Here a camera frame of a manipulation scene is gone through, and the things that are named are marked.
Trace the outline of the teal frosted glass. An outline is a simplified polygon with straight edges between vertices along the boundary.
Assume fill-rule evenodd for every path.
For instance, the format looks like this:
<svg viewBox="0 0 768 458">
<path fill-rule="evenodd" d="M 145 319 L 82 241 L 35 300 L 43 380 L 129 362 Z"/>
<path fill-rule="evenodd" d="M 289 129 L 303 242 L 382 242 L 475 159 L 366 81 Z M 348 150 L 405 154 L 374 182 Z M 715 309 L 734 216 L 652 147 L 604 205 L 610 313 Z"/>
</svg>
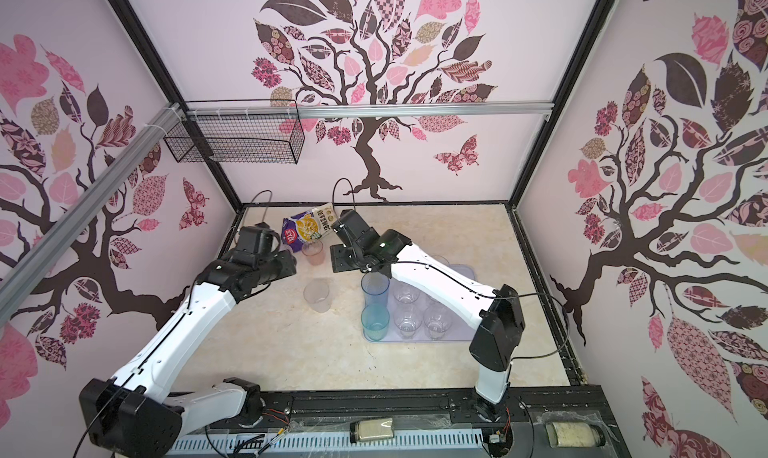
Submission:
<svg viewBox="0 0 768 458">
<path fill-rule="evenodd" d="M 390 314 L 385 305 L 372 304 L 361 313 L 364 337 L 371 342 L 383 340 L 389 328 Z"/>
</svg>

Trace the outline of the lilac plastic tray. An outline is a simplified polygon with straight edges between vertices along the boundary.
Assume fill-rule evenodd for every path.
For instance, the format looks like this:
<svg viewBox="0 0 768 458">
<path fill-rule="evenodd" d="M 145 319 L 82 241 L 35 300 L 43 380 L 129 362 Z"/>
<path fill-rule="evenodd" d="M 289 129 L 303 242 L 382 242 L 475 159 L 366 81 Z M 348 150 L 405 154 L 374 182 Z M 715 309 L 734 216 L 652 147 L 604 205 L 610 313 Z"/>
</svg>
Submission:
<svg viewBox="0 0 768 458">
<path fill-rule="evenodd" d="M 397 333 L 397 329 L 394 324 L 394 313 L 398 306 L 403 305 L 397 303 L 393 296 L 392 296 L 392 282 L 394 279 L 390 280 L 390 288 L 389 288 L 389 297 L 388 297 L 388 303 L 387 303 L 387 309 L 390 314 L 390 321 L 389 321 L 389 328 L 388 333 L 386 337 L 378 342 L 374 343 L 399 343 L 399 342 L 469 342 L 473 335 L 474 330 L 467 325 L 463 319 L 461 319 L 456 313 L 452 312 L 452 318 L 453 318 L 453 324 L 451 329 L 447 332 L 445 337 L 442 340 L 439 341 L 433 341 L 431 340 L 427 333 L 426 333 L 426 327 L 424 325 L 424 321 L 420 327 L 420 329 L 416 332 L 415 336 L 412 339 L 409 340 L 403 340 Z M 421 310 L 422 314 L 424 315 L 425 309 L 428 307 L 427 302 L 424 299 L 424 296 L 422 295 L 423 292 L 421 292 L 421 296 L 419 300 L 414 303 L 418 309 Z"/>
</svg>

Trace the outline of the clear glass back row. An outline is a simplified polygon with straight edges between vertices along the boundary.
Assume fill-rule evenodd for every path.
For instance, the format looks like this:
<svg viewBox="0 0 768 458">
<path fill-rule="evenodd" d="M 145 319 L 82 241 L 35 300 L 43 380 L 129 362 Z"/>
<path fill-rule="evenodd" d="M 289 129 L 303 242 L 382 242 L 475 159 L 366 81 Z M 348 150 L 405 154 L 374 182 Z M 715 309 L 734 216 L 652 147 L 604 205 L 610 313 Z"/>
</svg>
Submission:
<svg viewBox="0 0 768 458">
<path fill-rule="evenodd" d="M 427 302 L 428 306 L 439 305 L 439 302 L 436 299 L 434 299 L 430 294 L 422 293 L 422 295 L 424 296 L 424 299 Z"/>
</svg>

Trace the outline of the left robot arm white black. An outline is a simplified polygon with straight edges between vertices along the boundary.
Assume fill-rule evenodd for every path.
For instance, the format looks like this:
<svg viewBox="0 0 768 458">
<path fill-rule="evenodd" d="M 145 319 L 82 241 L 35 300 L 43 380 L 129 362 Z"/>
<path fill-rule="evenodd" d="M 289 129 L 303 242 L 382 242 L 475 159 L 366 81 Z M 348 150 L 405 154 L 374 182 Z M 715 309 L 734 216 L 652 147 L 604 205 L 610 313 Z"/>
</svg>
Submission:
<svg viewBox="0 0 768 458">
<path fill-rule="evenodd" d="M 162 457 L 175 442 L 217 421 L 261 420 L 259 385 L 228 378 L 206 390 L 175 396 L 178 375 L 207 335 L 244 300 L 296 273 L 267 224 L 240 229 L 236 246 L 194 280 L 182 304 L 148 344 L 108 380 L 80 392 L 83 441 L 124 457 Z"/>
</svg>

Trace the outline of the blue tall glass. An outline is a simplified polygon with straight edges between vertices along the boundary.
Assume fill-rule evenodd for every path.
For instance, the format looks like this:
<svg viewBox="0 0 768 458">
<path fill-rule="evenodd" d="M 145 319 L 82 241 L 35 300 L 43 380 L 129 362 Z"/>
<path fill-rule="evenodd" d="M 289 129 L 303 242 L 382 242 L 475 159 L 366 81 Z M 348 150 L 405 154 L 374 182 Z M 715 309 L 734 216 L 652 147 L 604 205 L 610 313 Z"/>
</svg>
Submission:
<svg viewBox="0 0 768 458">
<path fill-rule="evenodd" d="M 389 297 L 390 279 L 378 272 L 364 274 L 361 279 L 364 306 L 386 307 Z"/>
</svg>

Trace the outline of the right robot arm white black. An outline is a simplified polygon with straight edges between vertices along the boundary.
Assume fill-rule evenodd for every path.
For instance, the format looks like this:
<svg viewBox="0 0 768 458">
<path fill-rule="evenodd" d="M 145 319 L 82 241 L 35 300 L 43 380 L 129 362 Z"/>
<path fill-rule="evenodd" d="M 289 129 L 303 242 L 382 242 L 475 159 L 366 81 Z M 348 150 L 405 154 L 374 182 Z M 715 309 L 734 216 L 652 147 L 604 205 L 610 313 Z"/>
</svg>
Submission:
<svg viewBox="0 0 768 458">
<path fill-rule="evenodd" d="M 380 273 L 410 285 L 474 331 L 469 353 L 479 369 L 472 406 L 481 420 L 496 421 L 506 406 L 513 363 L 524 359 L 515 353 L 526 328 L 523 295 L 507 284 L 493 288 L 461 275 L 402 233 L 376 232 L 354 210 L 343 211 L 332 230 L 341 240 L 331 247 L 334 272 Z"/>
</svg>

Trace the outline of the clear ribbed glass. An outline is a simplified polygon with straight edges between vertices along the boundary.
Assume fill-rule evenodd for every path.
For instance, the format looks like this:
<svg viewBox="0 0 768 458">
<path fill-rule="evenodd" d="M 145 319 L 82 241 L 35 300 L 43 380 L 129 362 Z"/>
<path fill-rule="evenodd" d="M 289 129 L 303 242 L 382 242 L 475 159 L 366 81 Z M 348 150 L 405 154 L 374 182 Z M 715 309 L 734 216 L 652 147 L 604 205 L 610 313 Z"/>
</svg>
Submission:
<svg viewBox="0 0 768 458">
<path fill-rule="evenodd" d="M 398 335 L 403 340 L 412 339 L 423 323 L 423 314 L 413 304 L 397 307 L 394 313 L 394 324 Z"/>
<path fill-rule="evenodd" d="M 397 303 L 408 305 L 416 303 L 421 292 L 411 285 L 394 280 L 392 282 L 392 296 Z"/>
</svg>

